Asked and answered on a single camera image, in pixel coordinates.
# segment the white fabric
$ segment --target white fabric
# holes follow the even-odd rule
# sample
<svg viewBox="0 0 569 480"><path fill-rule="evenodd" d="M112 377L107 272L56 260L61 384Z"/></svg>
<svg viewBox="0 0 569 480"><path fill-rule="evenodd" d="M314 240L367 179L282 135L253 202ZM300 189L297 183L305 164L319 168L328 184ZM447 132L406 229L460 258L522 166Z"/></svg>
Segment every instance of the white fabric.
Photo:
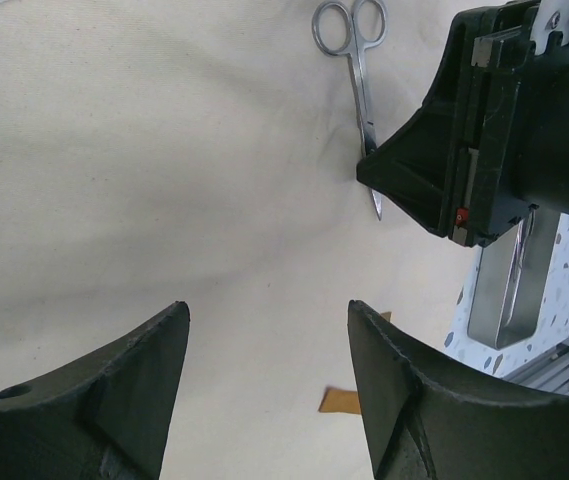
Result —
<svg viewBox="0 0 569 480"><path fill-rule="evenodd" d="M348 301L441 348L473 253L389 202L376 221L318 3L0 4L0 389L185 300L163 478L370 478L361 419L316 413L354 387ZM379 140L477 3L388 0Z"/></svg>

